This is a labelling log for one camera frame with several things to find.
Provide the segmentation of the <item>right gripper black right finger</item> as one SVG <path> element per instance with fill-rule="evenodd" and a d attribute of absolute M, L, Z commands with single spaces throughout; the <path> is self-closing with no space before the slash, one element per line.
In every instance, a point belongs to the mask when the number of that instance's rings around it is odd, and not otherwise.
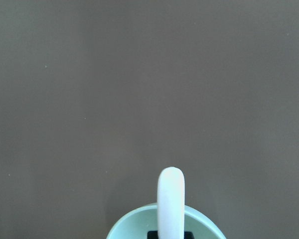
<path fill-rule="evenodd" d="M 185 231 L 184 232 L 184 239 L 194 239 L 193 232 Z"/>

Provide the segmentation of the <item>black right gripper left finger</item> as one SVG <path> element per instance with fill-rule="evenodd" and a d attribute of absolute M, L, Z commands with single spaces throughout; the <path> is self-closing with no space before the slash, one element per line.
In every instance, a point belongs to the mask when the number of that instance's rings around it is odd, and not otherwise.
<path fill-rule="evenodd" d="M 158 231 L 148 231 L 147 239 L 158 239 Z"/>

